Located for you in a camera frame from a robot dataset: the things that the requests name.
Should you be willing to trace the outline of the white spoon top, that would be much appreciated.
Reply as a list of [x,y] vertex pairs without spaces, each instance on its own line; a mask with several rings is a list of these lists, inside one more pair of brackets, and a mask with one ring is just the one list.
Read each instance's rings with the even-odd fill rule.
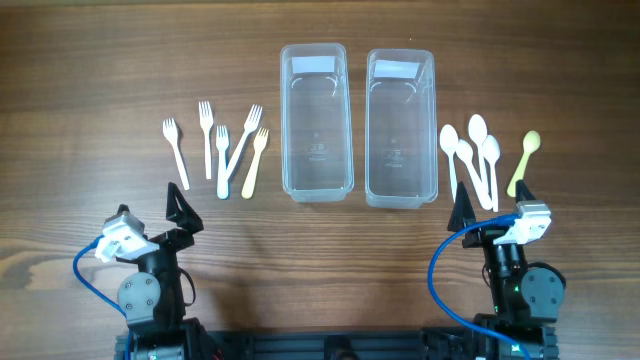
[[483,153],[483,143],[488,136],[488,128],[484,118],[481,115],[473,114],[471,116],[468,123],[468,135],[477,146],[480,178],[485,186],[485,189],[488,189],[489,183]]

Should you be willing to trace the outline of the yellow spoon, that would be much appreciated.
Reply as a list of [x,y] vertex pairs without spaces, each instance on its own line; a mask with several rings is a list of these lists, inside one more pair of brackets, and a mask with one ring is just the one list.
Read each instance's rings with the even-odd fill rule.
[[524,136],[522,145],[523,154],[507,187],[507,195],[510,197],[516,196],[516,183],[524,179],[526,167],[530,156],[541,146],[540,134],[535,130],[529,131]]

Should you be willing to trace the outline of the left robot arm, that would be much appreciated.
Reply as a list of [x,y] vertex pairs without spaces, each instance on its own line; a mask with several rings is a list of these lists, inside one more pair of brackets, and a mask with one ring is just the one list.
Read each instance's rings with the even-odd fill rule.
[[116,339],[116,359],[214,359],[221,347],[196,318],[187,319],[177,253],[194,245],[203,230],[201,218],[176,184],[168,184],[166,219],[176,224],[150,239],[158,248],[131,262],[138,271],[121,284],[117,300],[126,315],[128,333]]

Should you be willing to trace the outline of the white spoon thick handle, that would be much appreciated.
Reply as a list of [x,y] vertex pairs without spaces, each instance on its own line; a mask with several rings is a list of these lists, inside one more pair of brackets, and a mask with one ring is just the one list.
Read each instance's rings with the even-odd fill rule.
[[456,155],[465,164],[469,172],[472,185],[474,187],[481,207],[485,210],[491,210],[492,201],[489,196],[488,190],[486,189],[483,181],[481,180],[480,176],[473,166],[473,149],[471,148],[471,145],[465,140],[459,139],[456,146]]

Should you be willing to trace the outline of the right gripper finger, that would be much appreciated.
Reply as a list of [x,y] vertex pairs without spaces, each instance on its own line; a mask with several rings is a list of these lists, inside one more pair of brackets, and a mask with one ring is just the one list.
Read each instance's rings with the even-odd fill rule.
[[469,194],[462,181],[457,184],[455,202],[449,218],[447,230],[458,232],[476,223],[476,216]]
[[516,188],[515,188],[516,192],[515,192],[515,199],[516,202],[522,202],[522,201],[534,201],[535,200],[535,196],[530,192],[530,190],[528,189],[528,187],[526,186],[526,184],[524,183],[523,180],[517,180],[516,181]]

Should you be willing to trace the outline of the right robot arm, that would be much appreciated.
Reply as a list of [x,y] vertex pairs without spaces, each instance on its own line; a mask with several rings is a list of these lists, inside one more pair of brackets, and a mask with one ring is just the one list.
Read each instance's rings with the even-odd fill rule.
[[460,184],[450,216],[447,244],[461,239],[465,249],[483,251],[482,276],[494,306],[492,314],[469,321],[446,313],[461,326],[438,330],[425,342],[438,348],[436,359],[557,359],[558,319],[567,288],[559,270],[526,259],[524,247],[542,238],[551,211],[522,180],[516,182],[516,207],[509,215],[479,222],[466,188]]

